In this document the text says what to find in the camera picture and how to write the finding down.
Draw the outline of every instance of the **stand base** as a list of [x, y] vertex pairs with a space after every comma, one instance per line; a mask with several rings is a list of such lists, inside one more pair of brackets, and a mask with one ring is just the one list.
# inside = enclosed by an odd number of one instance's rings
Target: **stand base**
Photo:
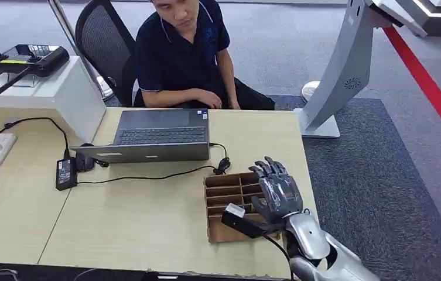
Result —
[[341, 136], [339, 128], [337, 127], [336, 119], [334, 115], [324, 122], [320, 127], [314, 131], [306, 129], [308, 120], [304, 108], [295, 108], [293, 110], [298, 115], [299, 131], [304, 138], [332, 138], [337, 139]]
[[[17, 74], [15, 73], [7, 73], [6, 74], [6, 82], [10, 82], [10, 80], [13, 80], [15, 77], [17, 77]], [[33, 75], [28, 74], [24, 76], [24, 78], [21, 78], [19, 81], [17, 81], [15, 84], [12, 85], [12, 87], [27, 87], [27, 88], [34, 88], [40, 81], [40, 78]]]

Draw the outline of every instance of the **black cable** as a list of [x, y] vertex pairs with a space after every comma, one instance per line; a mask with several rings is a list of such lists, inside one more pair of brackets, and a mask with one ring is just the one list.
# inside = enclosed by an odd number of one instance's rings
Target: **black cable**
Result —
[[79, 274], [74, 278], [73, 281], [77, 281], [77, 279], [79, 279], [82, 275], [85, 275], [86, 273], [91, 272], [91, 271], [95, 271], [95, 270], [97, 270], [97, 268], [91, 268], [91, 269], [85, 270], [85, 271], [79, 273]]
[[[272, 244], [274, 244], [277, 248], [279, 248], [279, 250], [281, 250], [281, 252], [284, 254], [286, 259], [288, 260], [288, 264], [289, 264], [290, 257], [288, 255], [288, 253], [284, 250], [284, 248], [282, 246], [280, 246], [279, 243], [275, 242], [274, 239], [270, 238], [267, 234], [264, 234], [264, 238], [267, 239], [268, 241], [270, 241]], [[295, 277], [294, 277], [293, 270], [291, 269], [290, 264], [289, 264], [289, 272], [291, 274], [291, 281], [294, 281]]]
[[100, 165], [100, 167], [102, 167], [102, 168], [107, 168], [108, 166], [110, 166], [110, 164], [105, 161], [101, 161], [98, 159], [94, 159], [94, 161], [96, 162], [96, 164]]
[[53, 123], [53, 125], [60, 130], [60, 132], [63, 133], [63, 138], [65, 140], [65, 151], [63, 152], [63, 159], [69, 159], [70, 158], [70, 151], [69, 151], [69, 141], [67, 140], [67, 134], [65, 133], [64, 130], [62, 130], [60, 128], [60, 126], [58, 126], [57, 123], [55, 123], [54, 120], [52, 120], [49, 117], [33, 117], [33, 118], [25, 118], [25, 119], [20, 119], [17, 120], [15, 122], [11, 122], [11, 123], [5, 123], [4, 128], [0, 130], [0, 133], [5, 132], [8, 129], [13, 128], [14, 126], [17, 126], [18, 124], [25, 122], [25, 121], [32, 121], [32, 120], [49, 120], [51, 121], [51, 123]]
[[196, 168], [196, 169], [193, 169], [193, 170], [189, 170], [189, 171], [186, 171], [186, 172], [170, 174], [170, 175], [165, 176], [165, 177], [117, 177], [116, 179], [104, 180], [104, 181], [81, 181], [81, 182], [78, 182], [77, 184], [79, 184], [79, 183], [100, 184], [100, 183], [109, 183], [111, 181], [116, 181], [116, 180], [164, 180], [164, 179], [168, 179], [170, 177], [175, 177], [175, 176], [180, 176], [180, 175], [183, 175], [183, 174], [193, 173], [193, 172], [196, 172], [198, 170], [205, 169], [205, 168], [216, 169], [214, 166], [203, 166], [203, 167], [199, 167], [199, 168]]
[[176, 173], [176, 174], [170, 174], [170, 175], [164, 176], [164, 177], [117, 177], [116, 179], [103, 180], [103, 181], [81, 181], [81, 182], [78, 182], [77, 184], [83, 184], [83, 183], [85, 183], [85, 184], [101, 184], [101, 183], [109, 183], [109, 182], [117, 181], [117, 180], [164, 180], [164, 179], [168, 179], [170, 177], [176, 177], [176, 176], [181, 176], [183, 174], [193, 173], [198, 170], [205, 169], [205, 168], [212, 168], [213, 173], [215, 173], [215, 174], [225, 174], [225, 171], [231, 166], [231, 162], [229, 161], [229, 157], [227, 157], [227, 149], [225, 148], [224, 145], [222, 145], [220, 143], [210, 142], [208, 145], [209, 145], [209, 147], [222, 146], [224, 148], [225, 157], [222, 160], [220, 160], [218, 167], [214, 167], [214, 166], [210, 166], [210, 165], [202, 166], [202, 167], [198, 167], [193, 170], [189, 170], [189, 171], [181, 172], [181, 173]]

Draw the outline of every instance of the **robotic finger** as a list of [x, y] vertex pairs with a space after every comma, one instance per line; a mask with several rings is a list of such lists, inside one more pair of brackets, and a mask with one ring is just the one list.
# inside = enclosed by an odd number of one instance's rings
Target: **robotic finger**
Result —
[[262, 179], [265, 177], [264, 171], [256, 166], [251, 166], [248, 168], [250, 171], [256, 174], [257, 178]]
[[282, 174], [282, 170], [281, 168], [276, 164], [276, 162], [274, 162], [274, 160], [272, 160], [272, 158], [265, 156], [265, 161], [267, 161], [267, 163], [270, 165], [270, 168], [272, 169], [274, 174]]
[[276, 161], [275, 164], [277, 165], [277, 167], [281, 171], [281, 174], [288, 175], [288, 171], [286, 170], [286, 167], [284, 167], [284, 165], [281, 162]]
[[273, 173], [272, 168], [270, 168], [270, 166], [265, 164], [265, 162], [263, 162], [263, 161], [256, 161], [255, 165], [261, 167], [264, 170], [266, 176], [270, 176], [270, 174]]

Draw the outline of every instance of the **cardboard organizer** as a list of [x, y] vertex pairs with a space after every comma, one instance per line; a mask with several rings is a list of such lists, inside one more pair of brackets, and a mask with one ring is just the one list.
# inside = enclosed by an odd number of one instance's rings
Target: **cardboard organizer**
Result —
[[210, 243], [250, 239], [222, 223], [222, 213], [229, 203], [244, 208], [246, 211], [245, 218], [254, 221], [265, 221], [261, 215], [255, 212], [251, 204], [252, 196], [265, 198], [258, 184], [258, 178], [254, 173], [207, 177], [204, 186], [207, 232]]

